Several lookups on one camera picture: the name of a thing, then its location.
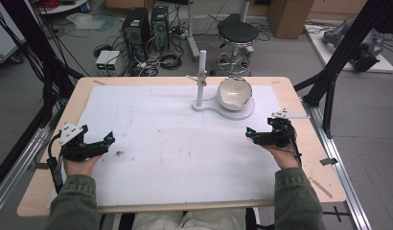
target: gray floor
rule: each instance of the gray floor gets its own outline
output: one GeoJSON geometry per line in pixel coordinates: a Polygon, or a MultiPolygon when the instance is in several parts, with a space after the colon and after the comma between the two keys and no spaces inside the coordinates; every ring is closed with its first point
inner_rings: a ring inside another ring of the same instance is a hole
{"type": "MultiPolygon", "coordinates": [[[[97,76],[93,49],[105,44],[108,37],[119,35],[122,24],[114,17],[103,15],[102,18],[106,20],[106,29],[71,31],[61,37],[91,76],[97,76]]],[[[196,20],[196,28],[211,19],[196,20]]],[[[71,25],[61,26],[64,19],[54,20],[56,26],[67,31],[73,29],[71,25]]],[[[264,18],[248,20],[266,24],[264,18]]],[[[255,54],[250,57],[253,76],[285,76],[296,84],[323,68],[305,34],[294,40],[276,39],[272,35],[270,38],[270,41],[258,41],[253,46],[255,54]]],[[[196,43],[199,49],[208,51],[207,66],[212,65],[220,53],[219,40],[196,36],[196,43]]],[[[193,62],[187,43],[182,42],[182,47],[185,49],[182,67],[175,71],[161,70],[158,76],[182,77],[197,72],[197,62],[193,62]]],[[[384,51],[382,54],[393,64],[393,53],[384,51]]],[[[77,63],[67,58],[74,69],[81,70],[77,63]]],[[[40,108],[41,88],[42,84],[28,63],[0,66],[0,163],[40,108]]],[[[303,96],[308,91],[304,89],[298,94],[303,96]]],[[[393,74],[341,72],[336,83],[332,134],[372,228],[393,229],[393,74]]],[[[24,174],[3,206],[0,229],[43,228],[45,218],[20,218],[16,213],[31,176],[31,172],[24,174]]],[[[332,212],[334,206],[341,213],[348,212],[344,203],[325,204],[324,211],[332,212]]],[[[260,208],[260,217],[262,223],[272,223],[272,209],[260,208]]],[[[350,217],[341,217],[339,222],[336,216],[325,216],[324,221],[328,229],[355,229],[350,217]]]]}

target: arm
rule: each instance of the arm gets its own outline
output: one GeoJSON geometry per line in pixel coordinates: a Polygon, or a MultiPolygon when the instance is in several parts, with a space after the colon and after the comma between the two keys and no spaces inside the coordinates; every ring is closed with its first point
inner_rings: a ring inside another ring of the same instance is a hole
{"type": "Polygon", "coordinates": [[[98,229],[101,216],[95,199],[92,169],[101,156],[84,162],[64,160],[67,179],[51,203],[45,229],[98,229]]]}
{"type": "Polygon", "coordinates": [[[322,207],[292,148],[264,147],[270,151],[281,170],[275,174],[275,229],[325,229],[322,207]]]}

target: green sleeve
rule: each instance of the green sleeve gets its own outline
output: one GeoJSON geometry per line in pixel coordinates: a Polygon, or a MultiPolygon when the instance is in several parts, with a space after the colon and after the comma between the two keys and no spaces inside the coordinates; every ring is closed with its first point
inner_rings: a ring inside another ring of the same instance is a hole
{"type": "Polygon", "coordinates": [[[322,207],[302,169],[275,174],[275,229],[325,229],[322,207]]]}
{"type": "Polygon", "coordinates": [[[86,175],[71,175],[51,203],[45,229],[99,229],[101,215],[95,198],[95,180],[86,175]]]}

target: bowl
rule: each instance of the bowl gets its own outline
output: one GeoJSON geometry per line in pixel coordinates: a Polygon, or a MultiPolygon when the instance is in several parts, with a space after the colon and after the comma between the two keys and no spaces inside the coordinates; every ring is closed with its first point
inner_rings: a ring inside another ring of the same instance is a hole
{"type": "Polygon", "coordinates": [[[246,107],[252,94],[251,85],[245,79],[228,78],[220,83],[217,98],[223,107],[238,111],[246,107]]]}

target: stool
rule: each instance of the stool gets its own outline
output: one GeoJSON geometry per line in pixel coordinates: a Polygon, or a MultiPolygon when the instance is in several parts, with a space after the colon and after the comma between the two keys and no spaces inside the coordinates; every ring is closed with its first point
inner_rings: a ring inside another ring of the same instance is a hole
{"type": "Polygon", "coordinates": [[[248,72],[251,76],[250,62],[247,56],[239,53],[239,48],[251,46],[256,42],[259,31],[252,25],[244,22],[228,22],[220,26],[219,37],[225,44],[233,46],[232,53],[222,53],[212,66],[209,74],[215,76],[217,70],[225,71],[229,77],[248,72]]]}

